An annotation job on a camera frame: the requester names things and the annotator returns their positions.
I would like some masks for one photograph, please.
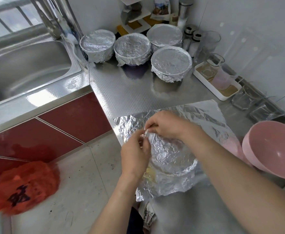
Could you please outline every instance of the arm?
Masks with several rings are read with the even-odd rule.
[[[250,233],[285,234],[285,191],[210,138],[199,126],[161,111],[150,133],[182,140],[201,162],[224,203]]]
[[[140,135],[145,130],[137,130],[122,146],[122,175],[119,178],[108,203],[93,224],[89,234],[125,234],[129,224],[129,214],[139,182],[145,173],[150,154],[148,138],[140,147]]]

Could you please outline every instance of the crumpled foil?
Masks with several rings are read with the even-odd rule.
[[[159,110],[131,114],[114,119],[120,136],[128,141],[132,133],[144,128],[146,121]],[[201,126],[216,142],[238,141],[227,126],[225,118],[214,100],[165,108],[180,117]],[[147,171],[136,190],[136,201],[148,200],[177,191],[185,192],[206,178],[195,156],[176,139],[167,139],[150,133],[151,159]]]
[[[147,32],[147,38],[151,42],[152,52],[165,46],[181,47],[182,44],[181,30],[169,24],[152,26]]]
[[[95,30],[88,35],[84,35],[80,40],[80,46],[88,55],[89,62],[108,61],[113,53],[115,35],[108,30]]]
[[[142,65],[150,59],[151,43],[145,35],[127,34],[117,39],[114,51],[118,66]]]
[[[151,71],[165,82],[181,81],[192,67],[192,59],[180,47],[167,46],[151,57]]]

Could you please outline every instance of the tile floor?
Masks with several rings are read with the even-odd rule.
[[[13,234],[86,234],[121,175],[120,150],[111,130],[61,158],[59,190],[34,209],[13,216]]]

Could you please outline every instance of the sink basin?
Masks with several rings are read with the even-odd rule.
[[[0,55],[0,102],[81,71],[70,50],[46,39]]]

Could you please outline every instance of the pink bowl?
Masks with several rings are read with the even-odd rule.
[[[276,121],[256,123],[244,137],[242,149],[251,164],[285,178],[285,124]]]

